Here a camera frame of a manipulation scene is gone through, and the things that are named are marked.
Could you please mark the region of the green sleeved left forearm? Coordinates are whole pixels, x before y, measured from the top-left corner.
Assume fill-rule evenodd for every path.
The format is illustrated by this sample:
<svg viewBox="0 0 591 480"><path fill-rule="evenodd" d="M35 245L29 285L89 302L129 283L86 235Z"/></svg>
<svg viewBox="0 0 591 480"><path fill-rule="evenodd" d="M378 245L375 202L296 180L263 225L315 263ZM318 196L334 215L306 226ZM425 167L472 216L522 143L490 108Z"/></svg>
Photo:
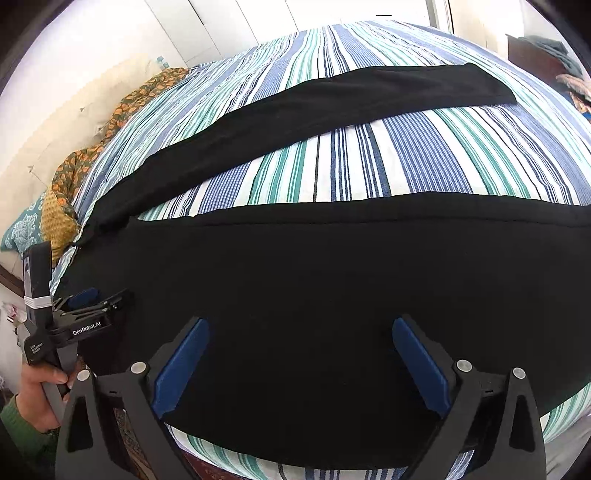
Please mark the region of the green sleeved left forearm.
<svg viewBox="0 0 591 480"><path fill-rule="evenodd" d="M57 434L41 433L25 421L13 397L1 410L1 477L53 479Z"/></svg>

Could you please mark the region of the person's left hand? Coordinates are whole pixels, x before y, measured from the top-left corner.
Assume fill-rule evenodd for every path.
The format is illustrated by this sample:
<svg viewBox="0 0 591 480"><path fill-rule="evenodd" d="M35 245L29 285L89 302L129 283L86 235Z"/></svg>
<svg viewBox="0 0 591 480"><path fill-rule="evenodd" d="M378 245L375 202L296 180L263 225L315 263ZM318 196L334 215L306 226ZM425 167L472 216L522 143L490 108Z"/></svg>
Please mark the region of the person's left hand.
<svg viewBox="0 0 591 480"><path fill-rule="evenodd" d="M73 386L77 373L85 368L84 360L77 358L74 370L66 374L56 367L40 363L21 369L20 390L16 395L16 407L20 416L40 433L47 433L60 426L43 390L43 384Z"/></svg>

